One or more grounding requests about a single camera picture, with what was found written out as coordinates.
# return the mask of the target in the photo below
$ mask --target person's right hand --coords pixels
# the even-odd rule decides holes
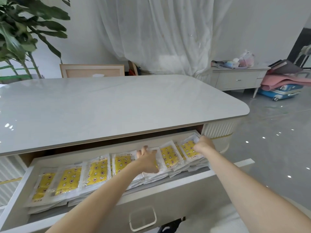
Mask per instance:
[[[156,150],[147,151],[148,146],[142,147],[142,150],[137,151],[137,160],[142,172],[157,173],[159,172],[156,167]]]
[[[194,150],[199,153],[204,153],[206,148],[215,150],[215,145],[211,139],[207,138],[206,136],[201,136],[198,143],[196,143],[194,146]]]

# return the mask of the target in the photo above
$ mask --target open drawer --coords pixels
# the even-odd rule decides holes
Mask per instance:
[[[143,145],[156,147],[170,140],[183,140],[193,132],[197,133],[197,131],[176,133],[34,159],[0,217],[0,231],[45,232],[73,208],[60,206],[38,214],[27,214],[28,208],[24,205],[42,167],[77,163],[104,153],[140,149]],[[247,172],[253,163],[253,160],[247,159],[235,164]],[[166,177],[127,191],[107,219],[103,220],[99,232],[133,232],[136,229],[141,229],[140,232],[143,232],[194,214],[202,208],[213,210],[229,202],[229,197],[219,179],[208,167],[195,172],[185,171],[172,178]],[[145,227],[154,220],[152,226]]]

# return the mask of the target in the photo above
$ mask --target pink plastic bag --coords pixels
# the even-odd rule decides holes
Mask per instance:
[[[245,51],[241,56],[240,56],[240,67],[253,67],[255,63],[255,58],[254,55],[250,51]]]

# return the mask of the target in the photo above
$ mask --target gray tile floor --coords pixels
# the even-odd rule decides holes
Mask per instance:
[[[311,210],[311,88],[277,102],[262,95],[253,99],[252,92],[229,94],[244,101],[250,114],[225,157],[253,159],[251,176]]]

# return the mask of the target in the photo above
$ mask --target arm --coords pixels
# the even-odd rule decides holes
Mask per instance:
[[[147,146],[137,152],[138,160],[129,163],[122,172],[113,176],[89,197],[69,211],[46,233],[88,233],[94,232],[99,223],[110,213],[122,194],[142,172],[156,173],[154,165],[156,150],[147,152]]]
[[[311,220],[304,213],[229,162],[207,137],[194,149],[209,160],[251,233],[310,231]]]

